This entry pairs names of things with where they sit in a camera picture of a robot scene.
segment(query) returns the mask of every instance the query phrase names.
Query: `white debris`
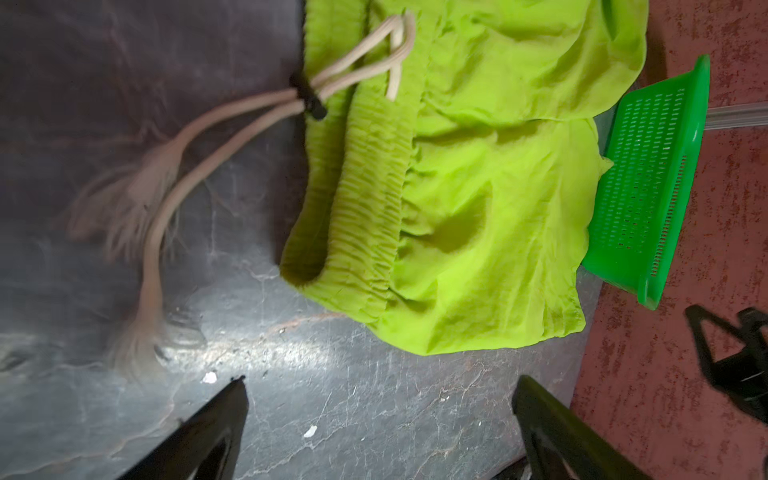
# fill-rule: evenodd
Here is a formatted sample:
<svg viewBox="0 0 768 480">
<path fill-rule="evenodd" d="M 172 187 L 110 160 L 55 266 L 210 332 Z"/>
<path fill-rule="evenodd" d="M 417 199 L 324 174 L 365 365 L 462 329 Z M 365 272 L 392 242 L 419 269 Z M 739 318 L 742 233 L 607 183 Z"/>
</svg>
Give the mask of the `white debris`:
<svg viewBox="0 0 768 480">
<path fill-rule="evenodd" d="M 311 439 L 315 435 L 315 432 L 317 432 L 317 425 L 312 425 L 304 434 L 304 438 Z"/>
<path fill-rule="evenodd" d="M 203 382 L 202 383 L 216 383 L 218 378 L 216 377 L 216 372 L 208 372 L 203 376 Z"/>
</svg>

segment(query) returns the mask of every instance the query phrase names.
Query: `metal rod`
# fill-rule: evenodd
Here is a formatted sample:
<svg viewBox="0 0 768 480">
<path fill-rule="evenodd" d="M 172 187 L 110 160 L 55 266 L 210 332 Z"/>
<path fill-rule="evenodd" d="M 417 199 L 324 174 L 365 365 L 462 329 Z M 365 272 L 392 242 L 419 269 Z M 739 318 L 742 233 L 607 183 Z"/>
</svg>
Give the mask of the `metal rod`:
<svg viewBox="0 0 768 480">
<path fill-rule="evenodd" d="M 704 130 L 768 125 L 768 101 L 710 108 Z"/>
</svg>

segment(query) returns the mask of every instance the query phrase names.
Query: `red painted floor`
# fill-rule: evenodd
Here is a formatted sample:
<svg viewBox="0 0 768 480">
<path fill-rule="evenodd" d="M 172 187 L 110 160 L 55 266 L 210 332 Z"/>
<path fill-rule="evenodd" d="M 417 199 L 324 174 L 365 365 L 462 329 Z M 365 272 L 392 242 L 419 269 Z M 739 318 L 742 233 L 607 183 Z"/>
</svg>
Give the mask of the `red painted floor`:
<svg viewBox="0 0 768 480">
<path fill-rule="evenodd" d="M 710 106 L 768 101 L 768 2 L 651 0 L 658 81 L 712 58 Z M 664 298 L 651 312 L 603 288 L 573 410 L 654 478 L 762 478 L 768 425 L 703 380 L 683 311 L 768 310 L 768 127 L 704 135 Z M 713 337 L 717 358 L 740 347 Z"/>
</svg>

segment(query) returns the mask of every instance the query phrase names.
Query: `green plastic basket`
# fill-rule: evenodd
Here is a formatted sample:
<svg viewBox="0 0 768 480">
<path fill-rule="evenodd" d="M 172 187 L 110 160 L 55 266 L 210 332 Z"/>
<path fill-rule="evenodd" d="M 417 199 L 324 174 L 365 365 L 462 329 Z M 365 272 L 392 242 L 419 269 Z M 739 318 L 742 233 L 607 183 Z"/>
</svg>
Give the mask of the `green plastic basket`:
<svg viewBox="0 0 768 480">
<path fill-rule="evenodd" d="M 619 102 L 582 262 L 606 282 L 659 305 L 701 148 L 710 58 Z"/>
</svg>

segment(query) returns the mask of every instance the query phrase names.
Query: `black cord stopper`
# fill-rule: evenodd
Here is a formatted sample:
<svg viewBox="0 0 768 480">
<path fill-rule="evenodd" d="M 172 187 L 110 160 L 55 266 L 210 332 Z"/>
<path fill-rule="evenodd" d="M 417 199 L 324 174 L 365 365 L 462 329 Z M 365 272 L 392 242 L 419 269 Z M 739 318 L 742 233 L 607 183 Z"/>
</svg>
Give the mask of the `black cord stopper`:
<svg viewBox="0 0 768 480">
<path fill-rule="evenodd" d="M 303 74 L 295 73 L 291 75 L 290 84 L 296 89 L 299 98 L 304 100 L 304 104 L 306 105 L 305 111 L 312 115 L 312 118 L 315 120 L 322 120 L 326 117 L 328 109 L 317 97 L 317 94 L 315 94 L 315 91 L 310 87 L 310 83 Z"/>
</svg>

